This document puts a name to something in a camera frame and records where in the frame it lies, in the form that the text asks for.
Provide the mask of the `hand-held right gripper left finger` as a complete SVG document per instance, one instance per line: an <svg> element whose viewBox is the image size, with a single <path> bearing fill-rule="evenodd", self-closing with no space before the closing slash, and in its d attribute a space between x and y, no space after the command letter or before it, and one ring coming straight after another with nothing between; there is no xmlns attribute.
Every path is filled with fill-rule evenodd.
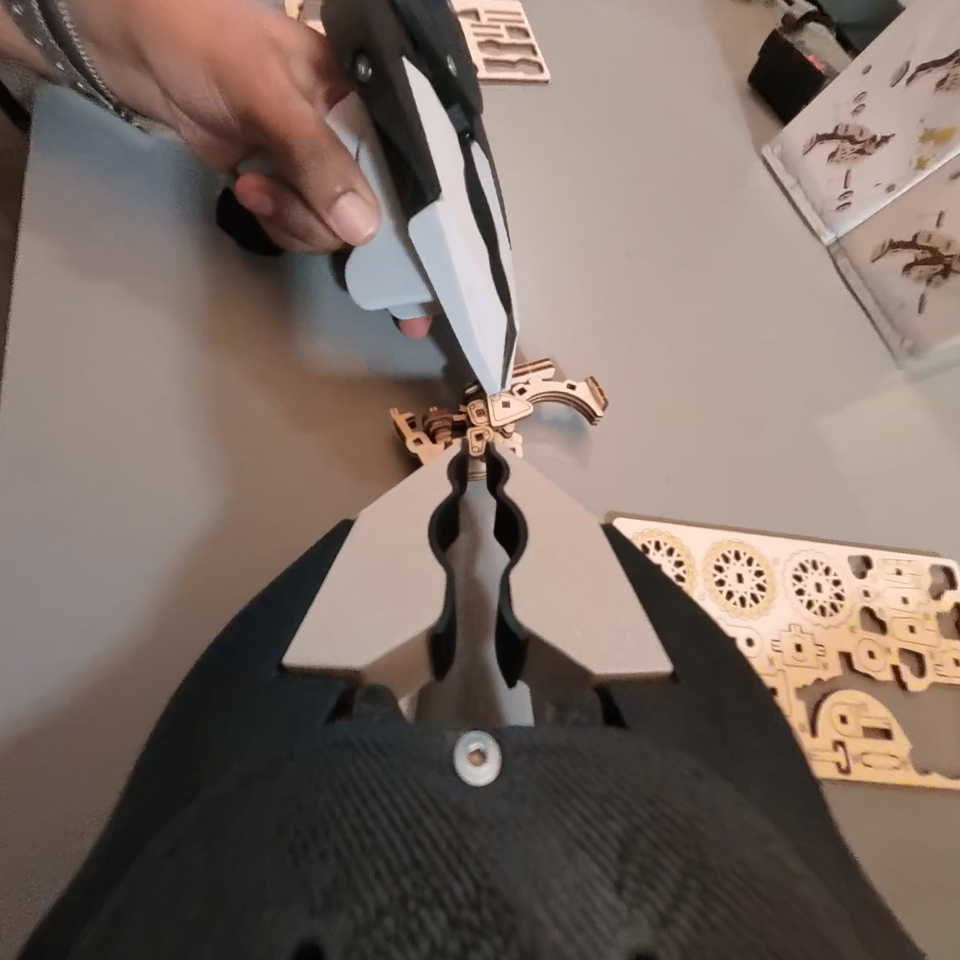
<svg viewBox="0 0 960 960"><path fill-rule="evenodd" d="M287 671L380 685L397 699L443 680L457 649L449 553L460 534L460 448L362 510L297 627Z"/></svg>

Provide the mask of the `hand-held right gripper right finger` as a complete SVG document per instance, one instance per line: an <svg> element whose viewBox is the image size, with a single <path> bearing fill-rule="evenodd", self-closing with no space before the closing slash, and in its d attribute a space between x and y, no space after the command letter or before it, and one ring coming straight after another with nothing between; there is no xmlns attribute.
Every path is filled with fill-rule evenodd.
<svg viewBox="0 0 960 960"><path fill-rule="evenodd" d="M530 694L533 721L610 684L643 684L673 663L607 531L593 513L512 453L486 453L493 534L507 555L497 594L495 654L510 689Z"/></svg>

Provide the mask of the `puzzle instruction booklet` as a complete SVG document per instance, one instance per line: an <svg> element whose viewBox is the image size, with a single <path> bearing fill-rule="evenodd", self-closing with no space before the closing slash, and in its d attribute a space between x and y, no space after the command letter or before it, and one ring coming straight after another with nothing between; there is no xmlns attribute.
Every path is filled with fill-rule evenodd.
<svg viewBox="0 0 960 960"><path fill-rule="evenodd" d="M959 3L912 2L761 156L897 361L958 361Z"/></svg>

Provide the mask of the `small black box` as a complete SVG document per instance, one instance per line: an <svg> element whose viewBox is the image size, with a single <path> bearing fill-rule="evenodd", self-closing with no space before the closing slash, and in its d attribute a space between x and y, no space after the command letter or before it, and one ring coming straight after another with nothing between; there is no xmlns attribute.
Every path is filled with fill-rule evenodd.
<svg viewBox="0 0 960 960"><path fill-rule="evenodd" d="M852 62L822 23L780 26L763 40L747 78L754 97L783 126L793 121Z"/></svg>

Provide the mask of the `wooden gear parts sheet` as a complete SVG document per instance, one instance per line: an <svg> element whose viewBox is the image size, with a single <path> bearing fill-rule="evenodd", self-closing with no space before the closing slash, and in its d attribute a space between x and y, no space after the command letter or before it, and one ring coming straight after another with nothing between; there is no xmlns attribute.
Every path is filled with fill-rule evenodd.
<svg viewBox="0 0 960 960"><path fill-rule="evenodd" d="M918 762L882 689L958 690L958 562L937 554L612 514L721 627L821 782L958 793Z"/></svg>

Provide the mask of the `wooden puzzle model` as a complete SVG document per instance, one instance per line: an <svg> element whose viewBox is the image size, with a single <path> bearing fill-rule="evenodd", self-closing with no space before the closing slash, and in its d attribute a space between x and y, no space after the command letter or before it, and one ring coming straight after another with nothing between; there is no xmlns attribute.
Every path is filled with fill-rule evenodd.
<svg viewBox="0 0 960 960"><path fill-rule="evenodd" d="M463 388L458 407L432 406L422 414L390 409L397 437L421 466L460 446L472 466L484 466L488 450L500 445L522 456L519 425L547 403L572 409L590 426L606 414L609 399L595 377L559 378L553 361L538 359L515 366L510 385L488 393L478 381Z"/></svg>

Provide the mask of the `person's left hand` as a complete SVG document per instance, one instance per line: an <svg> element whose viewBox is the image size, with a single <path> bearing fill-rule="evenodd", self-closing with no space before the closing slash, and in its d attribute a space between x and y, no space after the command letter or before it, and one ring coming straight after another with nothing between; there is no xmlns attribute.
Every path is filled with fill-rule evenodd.
<svg viewBox="0 0 960 960"><path fill-rule="evenodd" d="M279 248L330 254L377 235L378 200L327 115L353 92L328 40L262 2L72 2L106 86L207 166Z"/></svg>

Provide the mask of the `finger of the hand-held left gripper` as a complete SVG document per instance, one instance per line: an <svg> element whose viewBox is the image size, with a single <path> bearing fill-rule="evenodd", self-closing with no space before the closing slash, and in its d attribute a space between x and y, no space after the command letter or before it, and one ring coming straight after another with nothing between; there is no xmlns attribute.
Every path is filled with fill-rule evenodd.
<svg viewBox="0 0 960 960"><path fill-rule="evenodd" d="M457 132L429 79L409 60L403 66L439 184L438 198L410 216L409 236L475 378L498 393L512 380L496 356L504 315L467 182L467 138L481 138Z"/></svg>
<svg viewBox="0 0 960 960"><path fill-rule="evenodd" d="M509 227L496 166L488 156L486 139L466 138L467 194L477 228L486 247L488 271L504 315L495 341L495 356L503 378L514 375L519 339L519 301Z"/></svg>

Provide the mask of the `silver mesh wristwatch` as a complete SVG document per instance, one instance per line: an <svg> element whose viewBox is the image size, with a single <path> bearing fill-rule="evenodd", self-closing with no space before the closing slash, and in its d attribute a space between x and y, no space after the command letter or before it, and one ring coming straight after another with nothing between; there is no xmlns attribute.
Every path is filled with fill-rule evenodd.
<svg viewBox="0 0 960 960"><path fill-rule="evenodd" d="M103 81L65 1L7 2L21 31L63 81L87 101L142 133L146 119L121 102Z"/></svg>

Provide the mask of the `partly emptied wooden parts sheet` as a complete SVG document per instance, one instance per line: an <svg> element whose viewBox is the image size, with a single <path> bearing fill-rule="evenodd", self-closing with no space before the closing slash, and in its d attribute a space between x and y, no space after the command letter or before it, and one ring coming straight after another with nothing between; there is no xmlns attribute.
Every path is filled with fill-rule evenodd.
<svg viewBox="0 0 960 960"><path fill-rule="evenodd" d="M451 1L482 85L546 85L550 72L518 1Z"/></svg>

